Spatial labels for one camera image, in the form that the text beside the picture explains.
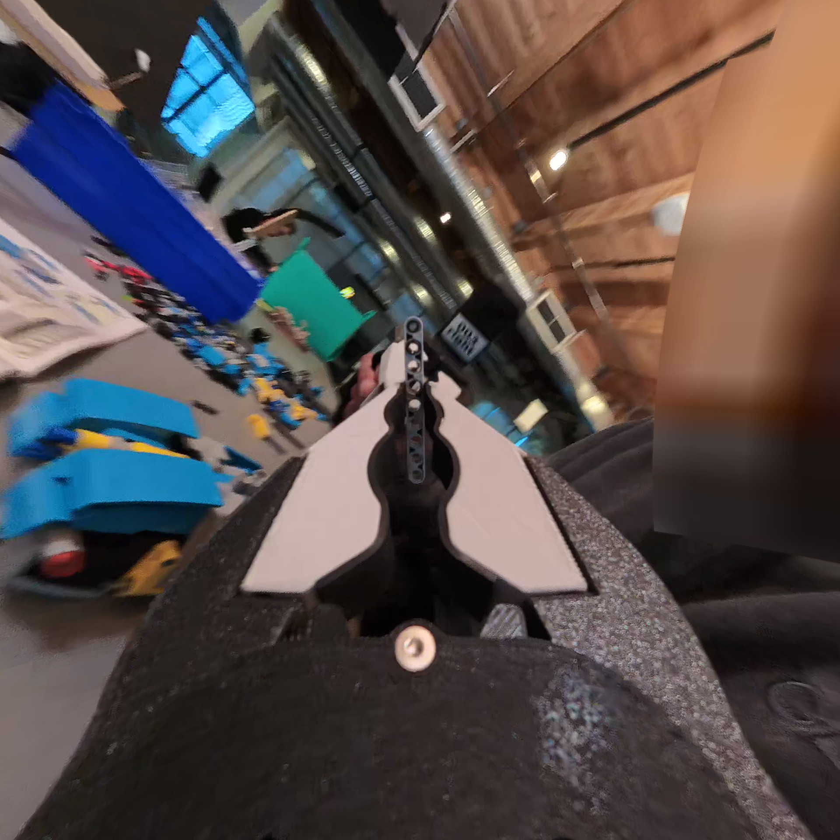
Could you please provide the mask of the green plastic board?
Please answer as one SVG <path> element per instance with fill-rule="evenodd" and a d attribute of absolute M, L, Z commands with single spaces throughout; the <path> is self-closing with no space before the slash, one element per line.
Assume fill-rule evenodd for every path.
<path fill-rule="evenodd" d="M 309 238 L 265 280 L 258 304 L 286 310 L 295 325 L 308 332 L 308 346 L 321 361 L 336 360 L 344 347 L 373 319 L 359 311 L 309 255 Z"/>

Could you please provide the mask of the black ceiling track rail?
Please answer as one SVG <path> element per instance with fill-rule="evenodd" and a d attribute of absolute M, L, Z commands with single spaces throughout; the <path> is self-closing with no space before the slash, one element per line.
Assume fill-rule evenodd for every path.
<path fill-rule="evenodd" d="M 569 144 L 569 150 L 576 151 L 583 145 L 586 145 L 596 139 L 601 138 L 602 136 L 631 122 L 632 120 L 636 119 L 642 114 L 653 110 L 658 105 L 668 101 L 669 99 L 674 98 L 680 93 L 690 88 L 693 88 L 695 85 L 699 84 L 705 79 L 708 79 L 709 77 L 724 70 L 730 61 L 747 56 L 753 53 L 754 51 L 761 49 L 762 47 L 768 46 L 774 37 L 774 33 L 775 29 L 773 28 L 765 35 L 762 35 L 761 37 L 750 41 L 747 45 L 741 47 L 740 49 L 732 51 L 730 54 L 692 73 L 688 77 L 680 80 L 679 82 L 668 87 L 664 91 L 661 91 L 660 93 L 640 102 L 638 105 L 616 115 L 614 118 L 594 127 L 589 132 L 584 133 L 582 136 L 571 141 Z"/>

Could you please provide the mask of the grey perforated toy beam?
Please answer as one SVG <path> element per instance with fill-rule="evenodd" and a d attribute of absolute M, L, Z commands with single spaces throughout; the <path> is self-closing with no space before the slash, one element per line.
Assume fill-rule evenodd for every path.
<path fill-rule="evenodd" d="M 415 486 L 426 478 L 424 324 L 411 317 L 404 323 L 404 393 L 406 474 Z"/>

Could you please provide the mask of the large window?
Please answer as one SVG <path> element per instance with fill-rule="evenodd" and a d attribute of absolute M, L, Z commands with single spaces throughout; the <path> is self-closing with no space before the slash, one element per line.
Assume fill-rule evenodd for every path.
<path fill-rule="evenodd" d="M 201 17 L 164 102 L 163 128 L 186 153 L 203 159 L 255 116 L 242 63 Z"/>

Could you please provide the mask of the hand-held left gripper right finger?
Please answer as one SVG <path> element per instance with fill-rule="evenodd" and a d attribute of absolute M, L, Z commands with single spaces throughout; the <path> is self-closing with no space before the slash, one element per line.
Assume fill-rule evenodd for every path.
<path fill-rule="evenodd" d="M 459 402 L 455 382 L 431 382 L 436 432 L 453 459 L 444 503 L 452 553 L 530 597 L 583 593 L 587 580 L 519 448 Z"/>

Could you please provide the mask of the person's right hand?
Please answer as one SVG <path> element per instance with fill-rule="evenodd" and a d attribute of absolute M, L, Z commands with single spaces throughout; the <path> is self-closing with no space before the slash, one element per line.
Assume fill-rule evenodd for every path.
<path fill-rule="evenodd" d="M 379 361 L 373 353 L 368 353 L 360 360 L 356 381 L 350 392 L 350 399 L 344 410 L 347 418 L 357 412 L 366 400 L 375 392 L 380 380 Z"/>

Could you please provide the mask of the white and wooden jointed arm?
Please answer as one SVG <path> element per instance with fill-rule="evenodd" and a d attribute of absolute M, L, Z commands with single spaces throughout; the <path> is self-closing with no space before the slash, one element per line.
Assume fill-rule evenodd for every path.
<path fill-rule="evenodd" d="M 151 58 L 141 49 L 133 52 L 130 73 L 111 79 L 84 48 L 35 1 L 1 2 L 2 35 L 31 48 L 57 71 L 81 96 L 104 112 L 124 109 L 118 89 L 146 76 Z"/>

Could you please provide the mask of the dark panel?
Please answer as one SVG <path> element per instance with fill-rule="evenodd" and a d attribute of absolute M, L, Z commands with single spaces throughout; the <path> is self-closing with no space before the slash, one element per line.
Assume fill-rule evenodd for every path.
<path fill-rule="evenodd" d="M 127 111 L 145 128 L 161 123 L 175 73 L 187 43 L 216 2 L 208 1 L 44 1 L 38 3 L 104 73 L 116 81 L 138 70 L 136 51 L 150 58 L 141 78 L 107 92 L 94 80 L 66 76 L 89 103 Z"/>

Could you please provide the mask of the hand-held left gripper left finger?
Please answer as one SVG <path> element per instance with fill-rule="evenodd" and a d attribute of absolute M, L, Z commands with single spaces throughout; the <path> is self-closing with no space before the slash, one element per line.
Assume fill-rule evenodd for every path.
<path fill-rule="evenodd" d="M 370 462 L 390 433 L 394 381 L 311 447 L 240 584 L 248 594 L 307 595 L 382 540 Z"/>

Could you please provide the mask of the grey desk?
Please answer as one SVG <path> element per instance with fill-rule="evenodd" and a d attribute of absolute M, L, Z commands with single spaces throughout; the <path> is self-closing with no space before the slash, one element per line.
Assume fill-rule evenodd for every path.
<path fill-rule="evenodd" d="M 91 241 L 95 232 L 4 156 L 2 218 L 107 297 L 128 305 L 119 278 L 97 281 L 84 259 L 87 251 L 108 256 Z M 69 358 L 33 381 L 3 383 L 2 426 L 21 402 L 74 376 L 131 386 L 186 404 L 206 404 L 215 414 L 196 410 L 204 434 L 257 459 L 270 472 L 329 428 L 310 421 L 292 434 L 273 433 L 275 444 L 256 439 L 247 420 L 257 412 L 254 402 L 213 381 L 173 343 L 150 331 Z M 146 612 L 145 602 L 74 602 L 9 592 L 6 579 L 28 556 L 23 541 L 2 545 L 2 838 L 18 834 L 55 782 Z"/>

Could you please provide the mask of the pile of small toy bricks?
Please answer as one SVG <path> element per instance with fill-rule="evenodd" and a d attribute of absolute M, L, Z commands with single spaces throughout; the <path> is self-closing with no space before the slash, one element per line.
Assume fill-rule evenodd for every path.
<path fill-rule="evenodd" d="M 270 348 L 262 328 L 243 337 L 233 327 L 211 323 L 186 300 L 161 285 L 107 239 L 91 236 L 99 251 L 85 260 L 99 280 L 121 279 L 134 315 L 170 341 L 182 356 L 237 396 L 253 396 L 271 420 L 289 431 L 309 420 L 327 423 L 322 388 L 308 371 L 291 369 Z"/>

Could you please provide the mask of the small wooden model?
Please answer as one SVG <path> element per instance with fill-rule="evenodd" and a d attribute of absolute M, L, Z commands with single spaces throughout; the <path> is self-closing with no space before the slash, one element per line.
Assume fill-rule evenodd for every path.
<path fill-rule="evenodd" d="M 310 351 L 310 332 L 306 322 L 298 322 L 285 308 L 269 307 L 266 315 L 273 325 L 283 335 L 293 342 L 300 350 Z"/>

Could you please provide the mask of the blue plastic bin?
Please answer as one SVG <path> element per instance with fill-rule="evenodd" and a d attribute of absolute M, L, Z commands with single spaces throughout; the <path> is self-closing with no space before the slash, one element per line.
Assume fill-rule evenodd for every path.
<path fill-rule="evenodd" d="M 55 83 L 28 119 L 10 149 L 27 173 L 206 320 L 250 311 L 259 279 L 75 92 Z"/>

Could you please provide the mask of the white ceiling sensor box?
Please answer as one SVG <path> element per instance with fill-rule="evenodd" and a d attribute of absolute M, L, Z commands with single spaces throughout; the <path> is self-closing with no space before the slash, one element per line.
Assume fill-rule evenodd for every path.
<path fill-rule="evenodd" d="M 684 224 L 690 192 L 679 192 L 657 202 L 651 210 L 654 227 L 661 235 L 678 238 Z"/>

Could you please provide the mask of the toy building instruction booklet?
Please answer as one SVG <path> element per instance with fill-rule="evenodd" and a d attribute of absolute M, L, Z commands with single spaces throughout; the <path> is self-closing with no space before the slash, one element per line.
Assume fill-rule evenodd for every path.
<path fill-rule="evenodd" d="M 147 330 L 134 315 L 1 222 L 1 379 L 31 380 Z"/>

